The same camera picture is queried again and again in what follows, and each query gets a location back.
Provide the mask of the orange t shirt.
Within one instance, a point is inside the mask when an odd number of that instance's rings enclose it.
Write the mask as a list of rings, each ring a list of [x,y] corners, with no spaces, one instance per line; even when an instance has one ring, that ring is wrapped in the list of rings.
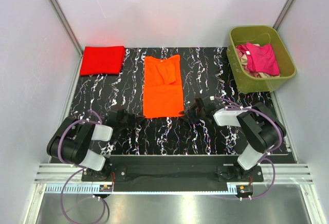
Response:
[[[180,117],[183,110],[180,56],[145,57],[143,115],[146,118]]]

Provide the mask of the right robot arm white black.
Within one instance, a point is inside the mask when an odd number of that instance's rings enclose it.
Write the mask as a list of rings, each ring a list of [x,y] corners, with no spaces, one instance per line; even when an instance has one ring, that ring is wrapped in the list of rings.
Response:
[[[195,98],[194,104],[179,114],[190,123],[208,121],[216,126],[241,128],[248,144],[233,166],[216,173],[220,179],[241,180],[250,175],[267,155],[281,146],[286,136],[284,125],[261,102],[243,107],[225,98],[206,96]]]

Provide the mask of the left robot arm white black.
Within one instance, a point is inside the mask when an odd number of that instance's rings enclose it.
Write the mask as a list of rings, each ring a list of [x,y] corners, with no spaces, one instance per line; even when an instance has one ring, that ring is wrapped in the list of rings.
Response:
[[[101,178],[112,174],[109,158],[92,151],[92,141],[109,142],[122,131],[137,128],[145,116],[130,114],[125,109],[111,110],[106,117],[89,111],[97,121],[66,117],[47,144],[46,152],[62,163],[74,164]]]

